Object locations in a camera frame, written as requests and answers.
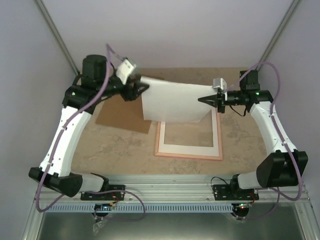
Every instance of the white paper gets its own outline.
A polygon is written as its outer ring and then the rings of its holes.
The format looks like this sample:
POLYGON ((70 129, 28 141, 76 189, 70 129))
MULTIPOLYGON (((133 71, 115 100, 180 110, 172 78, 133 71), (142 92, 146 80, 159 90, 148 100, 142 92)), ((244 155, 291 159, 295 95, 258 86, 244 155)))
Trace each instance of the white paper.
POLYGON ((212 86, 141 77, 150 87, 142 94, 143 118, 166 123, 199 122, 212 106, 198 98, 216 94, 212 86))

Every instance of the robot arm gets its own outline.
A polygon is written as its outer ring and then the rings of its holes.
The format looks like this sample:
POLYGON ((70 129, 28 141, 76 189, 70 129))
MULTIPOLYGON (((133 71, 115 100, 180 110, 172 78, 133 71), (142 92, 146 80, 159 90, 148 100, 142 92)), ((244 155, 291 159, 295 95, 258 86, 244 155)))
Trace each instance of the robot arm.
POLYGON ((131 78, 130 75, 136 68, 128 59, 109 77, 108 85, 100 101, 78 114, 71 120, 56 147, 53 161, 50 163, 50 154, 56 144, 57 137, 66 121, 84 105, 90 102, 101 89, 106 76, 107 59, 101 55, 89 55, 83 60, 82 75, 77 76, 73 85, 69 87, 62 101, 63 108, 59 126, 52 144, 39 167, 32 167, 29 177, 40 181, 48 165, 50 168, 44 179, 44 186, 59 193, 73 197, 78 192, 100 192, 109 190, 109 180, 97 174, 75 174, 71 172, 72 159, 86 124, 94 113, 95 107, 113 95, 120 94, 125 101, 134 101, 149 86, 140 82, 139 76, 131 78))
POLYGON ((258 72, 256 70, 250 71, 240 81, 240 90, 225 92, 227 84, 222 78, 216 78, 213 81, 213 88, 217 90, 217 94, 201 97, 198 101, 217 108, 219 113, 224 113, 226 106, 245 106, 246 111, 251 114, 258 125, 267 153, 266 159, 257 167, 256 171, 232 177, 230 191, 234 198, 239 199, 240 196, 247 196, 248 193, 253 193, 255 188, 296 186, 298 184, 297 174, 279 132, 294 156, 300 175, 305 170, 308 156, 306 152, 298 151, 290 141, 275 107, 273 107, 272 116, 278 127, 278 130, 276 129, 270 111, 273 98, 269 91, 260 90, 258 72))

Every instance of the wall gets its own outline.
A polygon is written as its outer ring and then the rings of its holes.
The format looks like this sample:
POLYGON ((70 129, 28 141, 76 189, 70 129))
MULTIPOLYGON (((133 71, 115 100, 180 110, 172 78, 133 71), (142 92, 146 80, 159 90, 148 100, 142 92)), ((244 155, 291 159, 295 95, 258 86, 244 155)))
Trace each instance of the wall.
POLYGON ((32 0, 0 7, 1 239, 21 239, 44 158, 74 73, 32 0))
POLYGON ((250 67, 292 0, 44 0, 78 68, 116 52, 143 68, 250 67))
MULTIPOLYGON (((306 187, 320 223, 320 1, 302 1, 288 24, 269 61, 281 75, 281 93, 276 104, 288 136, 309 162, 303 174, 306 187)), ((260 79, 264 88, 276 90, 272 69, 263 67, 260 79)))

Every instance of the wooden frame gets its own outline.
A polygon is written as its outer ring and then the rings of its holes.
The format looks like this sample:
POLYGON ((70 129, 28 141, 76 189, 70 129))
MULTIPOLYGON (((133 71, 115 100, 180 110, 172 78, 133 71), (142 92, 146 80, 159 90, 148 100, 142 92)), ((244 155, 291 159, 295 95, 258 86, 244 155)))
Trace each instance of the wooden frame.
POLYGON ((159 157, 222 161, 220 114, 211 110, 213 147, 165 144, 166 123, 158 122, 154 155, 159 157))

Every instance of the gray floor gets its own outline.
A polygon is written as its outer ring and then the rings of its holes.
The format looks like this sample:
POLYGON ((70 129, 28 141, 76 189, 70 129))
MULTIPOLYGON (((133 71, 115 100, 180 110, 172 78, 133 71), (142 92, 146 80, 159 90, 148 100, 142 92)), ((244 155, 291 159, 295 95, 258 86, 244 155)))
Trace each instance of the gray floor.
MULTIPOLYGON (((257 204, 250 215, 267 212, 257 204)), ((119 214, 134 218, 137 214, 119 214)), ((93 234, 89 213, 45 213, 38 240, 303 240, 295 210, 280 206, 260 220, 236 221, 229 213, 150 213, 139 222, 108 221, 93 234)))

